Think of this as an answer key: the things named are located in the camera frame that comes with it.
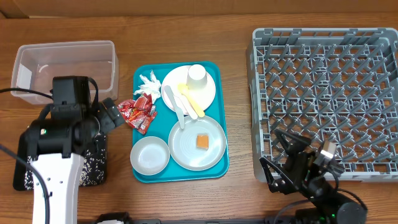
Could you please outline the red snack wrapper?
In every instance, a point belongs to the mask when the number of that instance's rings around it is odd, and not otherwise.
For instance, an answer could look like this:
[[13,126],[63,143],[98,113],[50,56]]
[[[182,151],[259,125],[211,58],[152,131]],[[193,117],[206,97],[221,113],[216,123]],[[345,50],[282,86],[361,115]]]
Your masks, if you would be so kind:
[[118,105],[125,122],[142,135],[146,135],[150,124],[157,116],[156,106],[152,96],[142,94],[136,100],[125,100]]

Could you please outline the white napkin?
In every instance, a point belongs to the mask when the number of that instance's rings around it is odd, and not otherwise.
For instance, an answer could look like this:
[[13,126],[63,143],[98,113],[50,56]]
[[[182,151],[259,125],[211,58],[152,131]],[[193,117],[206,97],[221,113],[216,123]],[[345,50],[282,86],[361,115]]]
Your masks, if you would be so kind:
[[152,104],[161,97],[161,82],[156,78],[153,70],[150,71],[150,78],[143,75],[139,75],[139,78],[143,81],[143,84],[139,85],[139,89],[136,90],[133,95],[147,95],[151,96]]

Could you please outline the grey small bowl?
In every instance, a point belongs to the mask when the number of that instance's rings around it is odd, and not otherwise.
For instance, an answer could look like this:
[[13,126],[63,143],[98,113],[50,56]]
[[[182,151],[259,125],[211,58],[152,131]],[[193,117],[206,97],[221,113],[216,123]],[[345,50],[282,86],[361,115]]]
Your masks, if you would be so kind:
[[164,140],[155,136],[144,137],[136,142],[130,153],[133,169],[142,175],[162,172],[170,160],[170,151]]

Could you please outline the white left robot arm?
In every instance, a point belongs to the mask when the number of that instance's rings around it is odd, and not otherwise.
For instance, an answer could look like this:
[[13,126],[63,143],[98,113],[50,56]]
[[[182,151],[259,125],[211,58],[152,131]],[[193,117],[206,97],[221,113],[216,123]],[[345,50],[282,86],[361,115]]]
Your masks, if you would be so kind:
[[124,120],[114,101],[47,104],[21,135],[21,162],[33,173],[34,223],[77,223],[84,163],[106,145],[106,134]]

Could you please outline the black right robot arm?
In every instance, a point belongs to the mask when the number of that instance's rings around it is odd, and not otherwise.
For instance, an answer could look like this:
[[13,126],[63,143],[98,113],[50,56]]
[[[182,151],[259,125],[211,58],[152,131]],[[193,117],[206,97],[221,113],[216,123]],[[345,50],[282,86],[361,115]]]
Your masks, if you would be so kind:
[[272,161],[267,163],[280,175],[279,179],[268,180],[269,189],[285,195],[299,192],[305,197],[281,209],[275,222],[286,210],[307,202],[314,207],[297,210],[291,223],[366,222],[365,203],[356,194],[340,188],[338,178],[344,170],[335,159],[336,144],[324,141],[318,151],[306,152],[312,143],[310,138],[279,129],[274,134],[287,159],[282,166]]

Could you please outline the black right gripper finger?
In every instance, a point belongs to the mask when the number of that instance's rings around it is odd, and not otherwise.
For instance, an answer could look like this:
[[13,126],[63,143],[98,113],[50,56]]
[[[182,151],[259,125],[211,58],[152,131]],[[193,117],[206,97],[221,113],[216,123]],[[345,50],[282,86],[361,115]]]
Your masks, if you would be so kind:
[[[272,193],[280,192],[284,195],[288,195],[295,192],[295,184],[292,182],[284,168],[268,160],[266,157],[261,157],[259,162],[264,170],[269,190]],[[274,176],[271,174],[271,169],[280,175],[279,179],[274,178]]]
[[280,129],[275,129],[274,134],[288,156],[303,152],[312,143],[310,138]]

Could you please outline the grey round plate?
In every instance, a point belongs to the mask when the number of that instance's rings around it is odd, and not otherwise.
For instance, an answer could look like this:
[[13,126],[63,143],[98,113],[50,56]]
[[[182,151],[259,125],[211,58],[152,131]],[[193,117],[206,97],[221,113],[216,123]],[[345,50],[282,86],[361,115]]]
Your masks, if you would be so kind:
[[[184,129],[176,123],[169,134],[168,146],[174,161],[192,171],[207,170],[215,166],[223,157],[227,147],[224,129],[219,122],[209,116],[198,119],[186,116],[184,120]],[[208,149],[197,147],[199,134],[209,136]]]

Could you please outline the orange food cube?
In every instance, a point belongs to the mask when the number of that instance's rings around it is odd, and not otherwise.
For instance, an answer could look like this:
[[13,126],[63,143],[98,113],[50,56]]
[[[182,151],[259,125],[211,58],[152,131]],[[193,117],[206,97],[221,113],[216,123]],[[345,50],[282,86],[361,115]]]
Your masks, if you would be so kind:
[[199,134],[197,136],[197,147],[200,149],[209,148],[209,136],[207,134]]

